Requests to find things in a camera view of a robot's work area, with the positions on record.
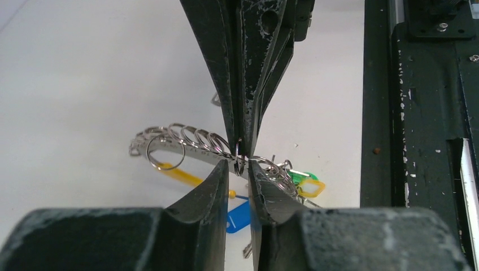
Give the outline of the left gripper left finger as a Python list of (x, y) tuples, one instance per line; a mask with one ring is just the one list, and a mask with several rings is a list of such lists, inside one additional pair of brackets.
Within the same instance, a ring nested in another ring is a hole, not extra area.
[(228, 189), (228, 163), (221, 160), (165, 210), (165, 270), (224, 270)]

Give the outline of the yellow tagged key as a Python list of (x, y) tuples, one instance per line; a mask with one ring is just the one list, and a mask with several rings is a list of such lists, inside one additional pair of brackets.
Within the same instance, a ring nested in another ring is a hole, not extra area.
[(320, 195), (326, 188), (326, 184), (319, 180), (304, 179), (296, 185), (298, 194), (305, 198), (315, 198)]

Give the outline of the black tagged key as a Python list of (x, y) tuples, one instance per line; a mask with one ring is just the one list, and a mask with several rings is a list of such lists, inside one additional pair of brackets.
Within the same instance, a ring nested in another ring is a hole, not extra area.
[(221, 107), (221, 102), (218, 93), (215, 93), (210, 101), (214, 106)]

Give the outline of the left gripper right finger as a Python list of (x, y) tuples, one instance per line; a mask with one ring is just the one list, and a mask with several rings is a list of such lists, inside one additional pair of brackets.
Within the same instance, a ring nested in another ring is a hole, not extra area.
[(249, 161), (251, 243), (255, 270), (310, 270), (304, 215), (308, 209)]

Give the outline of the green tagged key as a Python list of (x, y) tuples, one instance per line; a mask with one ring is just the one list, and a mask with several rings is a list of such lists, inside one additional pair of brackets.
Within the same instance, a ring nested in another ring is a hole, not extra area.
[(315, 180), (315, 181), (319, 180), (314, 174), (308, 173), (308, 172), (300, 172), (293, 169), (287, 169), (286, 172), (288, 173), (292, 182), (295, 185), (301, 184), (304, 180), (309, 180), (309, 179)]

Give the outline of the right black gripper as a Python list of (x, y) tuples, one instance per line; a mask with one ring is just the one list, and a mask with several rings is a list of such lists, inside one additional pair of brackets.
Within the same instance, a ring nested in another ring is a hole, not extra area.
[[(306, 39), (314, 4), (315, 0), (240, 2), (242, 155), (254, 154), (267, 81), (293, 35), (295, 42)], [(237, 140), (232, 99), (236, 84), (232, 13), (236, 1), (183, 0), (181, 5), (219, 95), (229, 147), (233, 148)]]

